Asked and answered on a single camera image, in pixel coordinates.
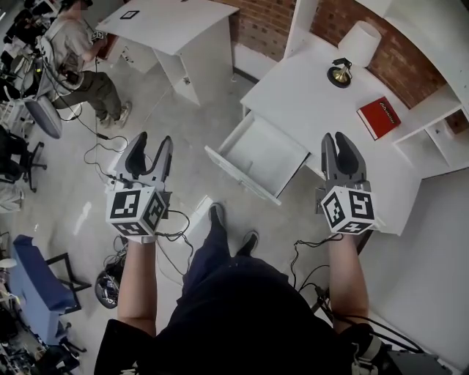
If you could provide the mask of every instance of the red book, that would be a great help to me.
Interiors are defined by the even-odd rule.
[[[357,113],[375,141],[401,123],[385,97],[361,107]]]

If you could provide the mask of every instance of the black shirt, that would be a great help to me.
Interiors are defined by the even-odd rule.
[[[272,267],[221,267],[178,300],[155,338],[110,320],[95,374],[349,374],[367,324],[341,335]]]

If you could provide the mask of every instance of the hand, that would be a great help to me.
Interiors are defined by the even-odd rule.
[[[108,44],[108,39],[107,38],[99,39],[95,42],[95,45],[97,45],[99,47],[99,49],[104,48],[107,44]]]

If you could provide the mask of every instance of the lamp base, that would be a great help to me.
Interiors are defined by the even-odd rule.
[[[331,67],[328,70],[328,78],[329,81],[337,87],[340,87],[341,89],[345,89],[348,86],[350,86],[351,82],[351,77],[349,74],[345,71],[347,67],[340,68],[340,67]]]

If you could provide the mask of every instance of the white sneaker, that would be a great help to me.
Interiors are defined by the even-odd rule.
[[[125,105],[122,107],[122,110],[120,112],[120,118],[116,121],[114,121],[114,125],[122,129],[125,126],[125,123],[127,122],[127,119],[129,118],[130,112],[132,111],[132,103],[131,102],[126,102]]]
[[[107,129],[110,125],[111,125],[111,116],[109,116],[109,114],[106,115],[105,119],[97,119],[100,123],[100,126],[104,127],[105,129]]]

